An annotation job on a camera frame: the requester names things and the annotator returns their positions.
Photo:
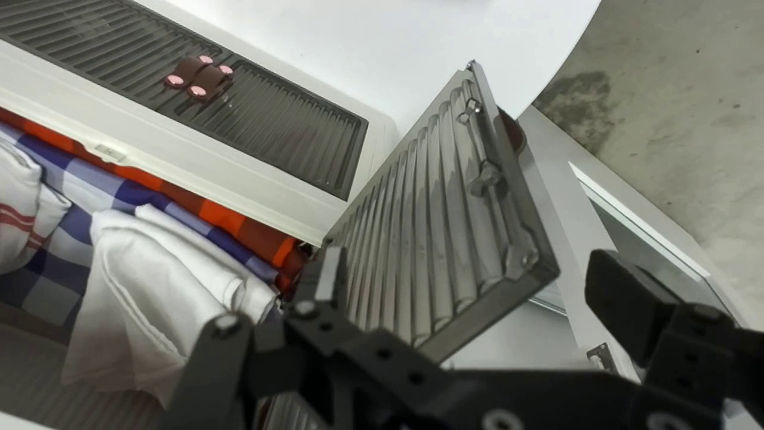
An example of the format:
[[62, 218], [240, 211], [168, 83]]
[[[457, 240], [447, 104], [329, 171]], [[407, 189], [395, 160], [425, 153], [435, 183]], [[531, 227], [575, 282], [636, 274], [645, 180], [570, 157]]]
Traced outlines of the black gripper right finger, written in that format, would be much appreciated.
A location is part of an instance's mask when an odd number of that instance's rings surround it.
[[623, 347], [627, 358], [649, 374], [680, 374], [687, 303], [648, 270], [617, 250], [590, 254], [586, 303]]

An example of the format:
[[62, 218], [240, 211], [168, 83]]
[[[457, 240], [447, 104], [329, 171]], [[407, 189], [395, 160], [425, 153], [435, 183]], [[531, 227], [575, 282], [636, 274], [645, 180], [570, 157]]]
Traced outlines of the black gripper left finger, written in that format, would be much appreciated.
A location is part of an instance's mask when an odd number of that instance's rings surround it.
[[299, 277], [287, 305], [288, 318], [339, 316], [346, 294], [346, 250], [341, 246], [321, 249]]

